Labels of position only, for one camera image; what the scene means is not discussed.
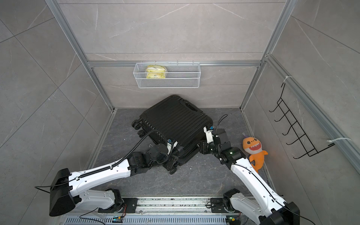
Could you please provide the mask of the black hard-shell suitcase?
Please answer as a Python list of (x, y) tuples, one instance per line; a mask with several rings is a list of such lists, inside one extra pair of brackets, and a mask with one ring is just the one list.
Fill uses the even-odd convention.
[[(177, 141), (184, 149), (187, 163), (199, 152), (200, 142), (206, 140), (203, 128), (213, 126), (213, 120), (188, 100), (171, 95), (145, 110), (131, 126), (138, 131), (140, 138), (156, 130), (149, 135), (155, 144)], [(166, 170), (174, 174), (177, 167)]]

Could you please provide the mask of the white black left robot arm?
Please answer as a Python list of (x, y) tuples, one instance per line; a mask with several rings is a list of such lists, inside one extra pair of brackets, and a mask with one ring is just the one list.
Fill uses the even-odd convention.
[(35, 189), (50, 195), (49, 215), (62, 216), (72, 211), (93, 210), (118, 212), (124, 205), (118, 189), (94, 190), (94, 187), (113, 180), (146, 173), (154, 167), (165, 167), (175, 173), (181, 144), (175, 139), (166, 139), (164, 134), (152, 130), (122, 158), (90, 170), (71, 172), (61, 169), (51, 185), (35, 186)]

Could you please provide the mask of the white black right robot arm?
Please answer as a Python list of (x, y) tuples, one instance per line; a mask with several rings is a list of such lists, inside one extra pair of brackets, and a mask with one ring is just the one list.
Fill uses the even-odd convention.
[(255, 201), (232, 189), (224, 194), (225, 208), (239, 211), (257, 225), (298, 225), (303, 216), (294, 202), (286, 202), (255, 171), (246, 155), (232, 147), (224, 129), (204, 127), (206, 140), (200, 143), (202, 154), (213, 154), (246, 185)]

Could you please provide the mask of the orange shark plush toy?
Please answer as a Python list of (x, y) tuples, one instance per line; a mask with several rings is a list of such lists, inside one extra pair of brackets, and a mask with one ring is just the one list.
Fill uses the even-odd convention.
[(256, 172), (262, 169), (265, 156), (268, 152), (262, 149), (262, 143), (255, 137), (246, 137), (243, 139), (242, 147), (249, 154), (249, 161)]

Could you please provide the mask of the yellow packet in basket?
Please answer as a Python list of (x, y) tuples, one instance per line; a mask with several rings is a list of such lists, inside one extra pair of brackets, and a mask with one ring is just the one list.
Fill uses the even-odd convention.
[(145, 71), (147, 79), (165, 79), (168, 73), (166, 67), (159, 65), (149, 65)]

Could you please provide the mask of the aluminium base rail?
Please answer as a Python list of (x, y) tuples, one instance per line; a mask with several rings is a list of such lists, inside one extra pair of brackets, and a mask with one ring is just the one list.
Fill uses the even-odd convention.
[(252, 225), (267, 215), (253, 196), (126, 196), (119, 212), (78, 212), (61, 225)]

